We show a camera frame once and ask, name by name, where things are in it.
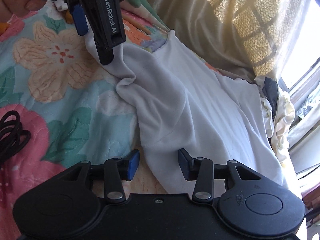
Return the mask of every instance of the finger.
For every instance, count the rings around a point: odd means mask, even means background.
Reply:
[[[32,12],[38,11],[45,5],[46,2],[47,1],[44,0],[30,0],[26,4],[26,9]]]
[[[25,5],[29,0],[2,0],[7,8],[16,16],[24,17],[28,14],[28,10],[25,9]]]
[[[0,0],[0,22],[6,23],[10,20],[12,13],[8,10],[6,5],[3,3],[2,0]]]

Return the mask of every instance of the teal leaf pattern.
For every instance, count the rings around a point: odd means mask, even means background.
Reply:
[[[53,120],[47,124],[50,131],[50,145],[42,160],[60,163],[68,168],[87,159],[78,154],[89,139],[91,109],[80,107],[73,111],[68,121]]]
[[[9,67],[0,74],[0,107],[20,103],[23,93],[14,93],[15,70]]]
[[[149,26],[146,26],[146,25],[144,27],[147,28],[149,31],[151,31],[151,33],[153,33],[153,34],[161,33],[155,28],[152,28],[152,27],[149,27]]]
[[[63,19],[62,20],[54,20],[54,19],[48,17],[47,15],[44,15],[43,17],[46,21],[47,27],[54,30],[57,34],[59,34],[60,31],[63,31],[66,29],[66,23]]]

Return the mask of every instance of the yellow curtain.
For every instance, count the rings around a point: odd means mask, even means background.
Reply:
[[[310,0],[148,0],[177,37],[231,77],[279,78]]]

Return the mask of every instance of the white fleece cloth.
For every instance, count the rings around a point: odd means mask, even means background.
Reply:
[[[263,121],[267,137],[271,138],[275,129],[275,125],[273,124],[272,120],[272,107],[267,99],[260,97],[260,100],[262,105]]]
[[[99,61],[93,34],[88,51]],[[133,44],[114,48],[104,68],[120,79],[117,93],[137,108],[141,145],[147,163],[169,193],[189,193],[178,164],[178,150],[226,164],[236,159],[280,185],[282,168],[267,139],[256,85],[210,70],[170,31],[153,54]],[[215,182],[215,196],[225,191]]]

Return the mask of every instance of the orange object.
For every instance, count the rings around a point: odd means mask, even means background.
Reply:
[[[132,43],[141,46],[141,42],[151,40],[150,36],[138,30],[138,28],[133,26],[128,21],[123,20],[123,23],[129,28],[129,30],[127,28],[124,28],[124,31],[125,31],[125,35]]]
[[[220,75],[222,75],[219,70],[217,70],[216,68],[214,68],[213,66],[211,66],[208,62],[205,62],[205,65],[206,65],[208,68],[210,68],[210,69],[214,70],[215,72],[219,73]]]
[[[136,27],[137,29],[145,32],[147,35],[151,35],[151,31],[148,30],[147,28],[145,28],[142,24],[138,23],[137,21],[135,21],[134,19],[132,19],[130,16],[125,15],[125,14],[121,14],[122,18],[124,20],[126,20],[127,22],[131,23],[134,27]]]
[[[7,30],[9,27],[8,23],[0,23],[0,35],[4,34],[4,32]]]
[[[72,17],[72,15],[70,14],[69,10],[66,11],[65,19],[66,19],[66,22],[67,22],[68,24],[73,24],[73,23],[74,23],[73,17]]]

